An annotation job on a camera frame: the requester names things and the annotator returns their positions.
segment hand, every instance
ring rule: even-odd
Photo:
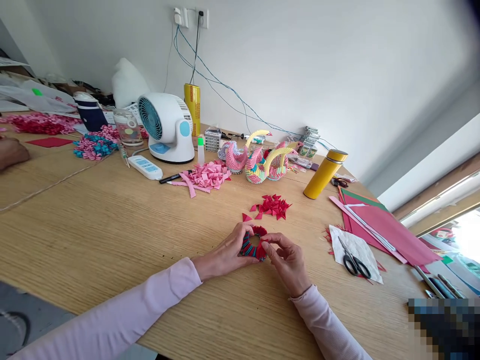
[[[254,236],[252,225],[248,222],[239,222],[231,234],[214,250],[191,260],[202,282],[248,265],[258,264],[259,261],[253,256],[239,256],[245,233],[248,232],[250,236]]]
[[[312,286],[300,246],[295,245],[280,232],[268,233],[260,240],[262,240],[261,246],[265,249],[292,298],[298,298]],[[275,250],[269,243],[278,244],[280,248]]]
[[[0,171],[28,159],[29,151],[16,138],[0,138]]]

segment person's right hand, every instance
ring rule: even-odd
[[[278,271],[281,280],[290,292],[290,296],[298,298],[312,286],[305,268],[302,248],[280,232],[268,233],[260,239],[262,240],[261,246]],[[280,248],[275,250],[270,243],[278,244]]]
[[[28,159],[30,159],[29,151],[16,138],[0,138],[0,171]]]

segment paper triangle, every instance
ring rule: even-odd
[[[243,217],[243,222],[253,220],[250,216],[248,216],[247,214],[244,214],[243,212],[241,216]]]

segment white glue stick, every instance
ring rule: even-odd
[[[204,149],[204,138],[198,137],[198,165],[205,165],[205,149]]]

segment pile of red paper triangles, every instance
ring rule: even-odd
[[[255,204],[251,207],[250,211],[254,212],[257,211],[258,209],[258,215],[255,217],[255,219],[261,219],[262,215],[272,215],[273,217],[276,217],[277,220],[280,220],[281,218],[284,218],[285,220],[287,219],[287,209],[292,206],[292,204],[287,204],[285,200],[280,200],[282,196],[281,195],[264,195],[262,198],[264,198],[262,204]]]

